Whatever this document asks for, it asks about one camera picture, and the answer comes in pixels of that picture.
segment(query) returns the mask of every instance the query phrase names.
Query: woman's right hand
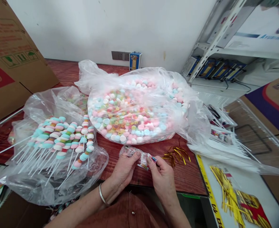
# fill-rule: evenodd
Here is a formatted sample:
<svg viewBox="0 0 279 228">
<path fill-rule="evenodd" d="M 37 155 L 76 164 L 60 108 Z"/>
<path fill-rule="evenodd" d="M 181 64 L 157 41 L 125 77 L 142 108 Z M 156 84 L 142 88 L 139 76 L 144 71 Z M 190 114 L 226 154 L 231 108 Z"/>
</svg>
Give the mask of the woman's right hand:
<svg viewBox="0 0 279 228">
<path fill-rule="evenodd" d="M 153 186 L 156 194 L 166 209 L 180 207 L 175 189 L 174 172 L 172 167 L 160 156 L 156 156 L 155 158 L 157 159 L 156 163 L 159 165 L 160 170 L 158 170 L 152 159 L 147 158 L 147 162 L 151 170 Z"/>
</svg>

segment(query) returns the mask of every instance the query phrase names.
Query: woman's left hand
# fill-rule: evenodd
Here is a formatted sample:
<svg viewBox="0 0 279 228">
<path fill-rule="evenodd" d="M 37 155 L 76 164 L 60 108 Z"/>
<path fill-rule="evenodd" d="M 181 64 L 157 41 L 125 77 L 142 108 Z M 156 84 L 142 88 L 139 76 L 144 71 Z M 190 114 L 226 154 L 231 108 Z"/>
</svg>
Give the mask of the woman's left hand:
<svg viewBox="0 0 279 228">
<path fill-rule="evenodd" d="M 124 190 L 124 188 L 130 183 L 133 171 L 136 167 L 136 161 L 140 156 L 141 153 L 136 152 L 132 157 L 128 157 L 127 154 L 122 154 L 118 159 L 110 178 L 120 191 Z"/>
</svg>

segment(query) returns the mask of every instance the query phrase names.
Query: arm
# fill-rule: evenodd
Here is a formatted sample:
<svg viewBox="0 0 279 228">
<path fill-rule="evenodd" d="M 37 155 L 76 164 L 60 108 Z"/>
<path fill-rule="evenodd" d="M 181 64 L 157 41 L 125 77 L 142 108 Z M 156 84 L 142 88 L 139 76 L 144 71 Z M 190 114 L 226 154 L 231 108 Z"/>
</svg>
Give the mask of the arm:
<svg viewBox="0 0 279 228">
<path fill-rule="evenodd" d="M 160 156 L 155 158 L 160 170 L 150 158 L 147 158 L 147 162 L 151 170 L 154 190 L 163 205 L 167 218 L 174 228 L 191 228 L 177 198 L 172 167 Z"/>
<path fill-rule="evenodd" d="M 122 154 L 112 175 L 102 183 L 102 196 L 108 204 L 111 204 L 130 183 L 136 166 L 135 162 L 139 158 L 140 153 L 135 153 L 130 158 L 126 154 Z M 99 188 L 97 187 L 85 197 L 63 210 L 46 226 L 46 228 L 73 228 L 104 207 L 105 205 L 99 195 Z"/>
</svg>

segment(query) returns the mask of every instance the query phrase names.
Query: white wall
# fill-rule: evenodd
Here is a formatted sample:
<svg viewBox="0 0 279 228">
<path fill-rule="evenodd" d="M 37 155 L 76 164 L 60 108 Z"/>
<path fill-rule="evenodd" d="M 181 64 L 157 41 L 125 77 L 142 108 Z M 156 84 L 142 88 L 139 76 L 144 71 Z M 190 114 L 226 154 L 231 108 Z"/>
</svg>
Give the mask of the white wall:
<svg viewBox="0 0 279 228">
<path fill-rule="evenodd" d="M 111 51 L 139 51 L 142 67 L 181 72 L 216 0 L 8 2 L 45 58 L 128 66 Z"/>
</svg>

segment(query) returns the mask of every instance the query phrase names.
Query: clear plastic bag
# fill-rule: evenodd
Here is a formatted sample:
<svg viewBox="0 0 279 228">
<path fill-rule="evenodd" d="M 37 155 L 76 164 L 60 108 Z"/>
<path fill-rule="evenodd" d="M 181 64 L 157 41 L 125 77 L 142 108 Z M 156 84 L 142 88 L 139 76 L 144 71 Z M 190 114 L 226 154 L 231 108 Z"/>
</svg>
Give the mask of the clear plastic bag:
<svg viewBox="0 0 279 228">
<path fill-rule="evenodd" d="M 139 166 L 139 167 L 141 167 L 145 170 L 149 170 L 148 163 L 147 163 L 147 158 L 148 157 L 151 158 L 154 162 L 157 161 L 156 158 L 152 157 L 151 154 L 143 152 L 142 150 L 140 150 L 138 148 L 135 148 L 133 146 L 127 146 L 127 145 L 124 145 L 121 148 L 120 153 L 119 153 L 119 157 L 122 154 L 127 154 L 128 157 L 132 157 L 132 155 L 134 155 L 136 152 L 141 153 L 141 156 L 140 156 L 140 159 L 138 160 L 137 166 Z"/>
<path fill-rule="evenodd" d="M 279 140 L 241 99 L 233 101 L 228 97 L 204 92 L 199 92 L 199 97 L 206 105 L 212 104 L 229 111 L 229 116 L 237 124 L 233 133 L 245 147 L 231 147 L 229 143 L 218 143 L 209 138 L 205 144 L 188 143 L 191 151 L 246 171 L 279 175 Z"/>
<path fill-rule="evenodd" d="M 209 136 L 203 103 L 180 74 L 147 67 L 118 77 L 90 60 L 79 62 L 79 69 L 75 84 L 89 95 L 90 121 L 108 140 L 137 145 L 170 139 L 177 132 L 200 144 Z"/>
<path fill-rule="evenodd" d="M 61 87 L 50 89 L 32 95 L 24 106 L 25 118 L 13 122 L 13 131 L 16 142 L 33 135 L 38 124 L 50 117 L 63 116 L 67 122 L 83 122 L 87 98 L 75 87 Z M 96 142 L 96 131 L 94 131 L 94 151 L 83 164 L 72 171 L 68 176 L 68 166 L 76 160 L 75 152 L 69 149 L 64 159 L 57 168 L 53 169 L 53 175 L 46 168 L 51 165 L 51 154 L 46 154 L 46 159 L 34 160 L 26 165 L 25 160 L 17 164 L 23 156 L 18 154 L 26 145 L 27 140 L 14 147 L 14 160 L 10 161 L 7 168 L 0 175 L 0 183 L 7 185 L 28 202 L 47 206 L 65 203 L 74 199 L 88 190 L 100 177 L 108 164 L 109 155 L 99 147 Z"/>
</svg>

